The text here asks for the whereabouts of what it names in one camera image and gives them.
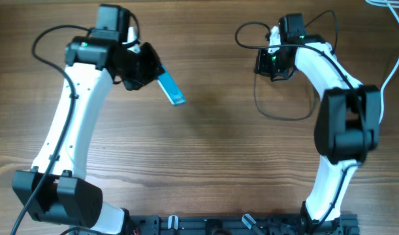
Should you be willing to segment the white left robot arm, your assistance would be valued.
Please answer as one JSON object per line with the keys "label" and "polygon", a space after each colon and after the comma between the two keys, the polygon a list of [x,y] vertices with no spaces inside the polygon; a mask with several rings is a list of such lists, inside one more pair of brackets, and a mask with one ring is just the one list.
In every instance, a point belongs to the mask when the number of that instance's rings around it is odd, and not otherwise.
{"label": "white left robot arm", "polygon": [[103,102],[116,84],[136,91],[167,77],[157,52],[140,41],[136,16],[118,5],[102,4],[95,27],[65,49],[63,89],[48,136],[28,171],[19,170],[12,189],[22,215],[93,234],[132,234],[127,210],[104,201],[86,181],[91,137]]}

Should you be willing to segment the Galaxy S25 smartphone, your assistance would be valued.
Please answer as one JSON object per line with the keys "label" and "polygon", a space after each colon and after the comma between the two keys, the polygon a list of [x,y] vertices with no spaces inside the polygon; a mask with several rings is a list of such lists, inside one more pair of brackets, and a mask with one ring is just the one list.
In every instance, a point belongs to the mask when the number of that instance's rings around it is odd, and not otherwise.
{"label": "Galaxy S25 smartphone", "polygon": [[157,83],[160,85],[163,93],[167,96],[167,99],[173,106],[185,104],[186,99],[176,82],[173,80],[172,76],[164,65],[161,65],[161,68],[163,69],[164,73],[157,77]]}

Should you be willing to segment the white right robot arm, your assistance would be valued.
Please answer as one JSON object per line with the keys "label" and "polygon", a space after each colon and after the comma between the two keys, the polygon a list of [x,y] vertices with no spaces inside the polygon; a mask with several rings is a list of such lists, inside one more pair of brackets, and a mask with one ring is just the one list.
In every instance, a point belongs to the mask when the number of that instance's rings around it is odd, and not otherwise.
{"label": "white right robot arm", "polygon": [[351,178],[377,147],[380,93],[352,77],[321,36],[308,34],[300,13],[280,18],[267,39],[269,45],[259,49],[255,74],[276,81],[300,71],[321,100],[314,129],[319,168],[303,205],[309,226],[316,229],[338,220]]}

